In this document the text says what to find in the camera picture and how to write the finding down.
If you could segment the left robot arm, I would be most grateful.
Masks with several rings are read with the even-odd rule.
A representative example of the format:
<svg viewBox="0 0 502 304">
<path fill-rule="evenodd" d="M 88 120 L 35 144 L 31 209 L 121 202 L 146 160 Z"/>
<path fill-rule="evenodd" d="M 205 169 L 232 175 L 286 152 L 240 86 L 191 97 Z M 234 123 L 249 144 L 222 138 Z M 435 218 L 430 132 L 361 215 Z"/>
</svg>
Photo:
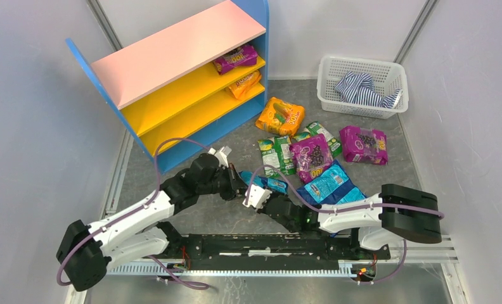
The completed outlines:
<svg viewBox="0 0 502 304">
<path fill-rule="evenodd" d="M 161 182 L 146 198 L 111 217 L 85 224 L 72 222 L 56 252 L 56 280 L 85 291 L 108 270 L 135 259 L 180 249 L 179 234 L 157 226 L 197 203 L 201 195 L 218 194 L 229 201 L 243 196 L 248 185 L 223 156 L 202 153 L 175 176 Z"/>
</svg>

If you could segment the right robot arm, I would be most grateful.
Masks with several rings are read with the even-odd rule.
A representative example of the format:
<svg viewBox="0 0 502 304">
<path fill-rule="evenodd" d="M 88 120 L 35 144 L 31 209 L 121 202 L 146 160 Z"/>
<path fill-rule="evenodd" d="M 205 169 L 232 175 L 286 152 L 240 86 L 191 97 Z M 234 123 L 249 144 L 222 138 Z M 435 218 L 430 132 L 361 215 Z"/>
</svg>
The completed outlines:
<svg viewBox="0 0 502 304">
<path fill-rule="evenodd" d="M 359 247 L 378 250 L 400 239 L 414 243 L 442 241 L 437 196 L 416 189 L 384 184 L 380 193 L 340 205 L 296 205 L 284 194 L 252 185 L 243 204 L 264 213 L 289 232 L 335 234 L 358 229 Z"/>
</svg>

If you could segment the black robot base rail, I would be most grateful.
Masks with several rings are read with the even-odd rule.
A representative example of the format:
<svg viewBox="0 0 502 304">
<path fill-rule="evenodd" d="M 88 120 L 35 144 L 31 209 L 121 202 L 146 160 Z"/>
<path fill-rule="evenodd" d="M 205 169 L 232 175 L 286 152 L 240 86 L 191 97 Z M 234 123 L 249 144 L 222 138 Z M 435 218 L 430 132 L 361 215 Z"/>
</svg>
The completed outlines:
<svg viewBox="0 0 502 304">
<path fill-rule="evenodd" d="M 159 260 L 186 262 L 190 270 L 335 270 L 338 262 L 391 258 L 349 236 L 299 234 L 189 234 L 170 241 Z"/>
</svg>

